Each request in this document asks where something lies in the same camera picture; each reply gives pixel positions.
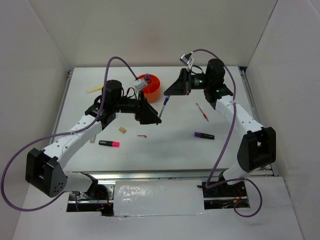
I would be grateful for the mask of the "blue gel pen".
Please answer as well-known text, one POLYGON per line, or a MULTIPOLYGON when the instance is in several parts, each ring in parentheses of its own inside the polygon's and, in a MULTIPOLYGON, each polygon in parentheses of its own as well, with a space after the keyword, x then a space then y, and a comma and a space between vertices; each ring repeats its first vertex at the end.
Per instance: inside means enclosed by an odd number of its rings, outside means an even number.
POLYGON ((163 111, 164 111, 164 109, 165 109, 165 107, 166 107, 166 105, 167 105, 167 103, 168 103, 169 99, 170 99, 170 95, 167 95, 167 96, 165 97, 165 99, 164 99, 164 102, 163 102, 162 108, 161 108, 160 113, 159 113, 159 115, 158 115, 158 117, 159 117, 159 118, 161 118, 161 117, 162 117, 163 111))

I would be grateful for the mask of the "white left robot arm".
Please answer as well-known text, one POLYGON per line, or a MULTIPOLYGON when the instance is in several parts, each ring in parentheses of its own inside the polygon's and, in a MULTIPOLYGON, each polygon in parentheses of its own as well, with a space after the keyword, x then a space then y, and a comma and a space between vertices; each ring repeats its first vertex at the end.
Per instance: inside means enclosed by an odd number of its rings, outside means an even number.
POLYGON ((62 192, 81 192, 88 200, 97 197, 99 187, 96 178, 84 172, 66 172, 64 168, 78 150, 116 118, 117 113, 133 114, 141 125, 162 122, 142 91, 136 99, 130 98, 123 95, 120 81, 108 80, 102 95, 66 135, 41 150, 33 148, 29 151, 26 181, 50 198, 62 192))

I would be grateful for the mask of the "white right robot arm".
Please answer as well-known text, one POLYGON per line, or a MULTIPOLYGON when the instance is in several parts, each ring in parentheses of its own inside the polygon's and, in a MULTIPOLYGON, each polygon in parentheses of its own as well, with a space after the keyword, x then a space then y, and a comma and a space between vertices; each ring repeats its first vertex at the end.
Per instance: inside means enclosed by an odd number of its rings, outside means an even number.
POLYGON ((164 91, 164 95, 187 96, 192 90, 202 90, 207 102, 231 124, 227 138, 233 131, 241 136, 241 143, 235 163, 219 175, 218 190, 223 196, 230 196, 236 184, 242 182, 256 169, 276 161, 276 132, 264 127, 236 101, 236 91, 224 83, 228 70, 220 59, 210 59, 201 73, 192 72, 193 59, 183 55, 185 64, 178 79, 164 91))

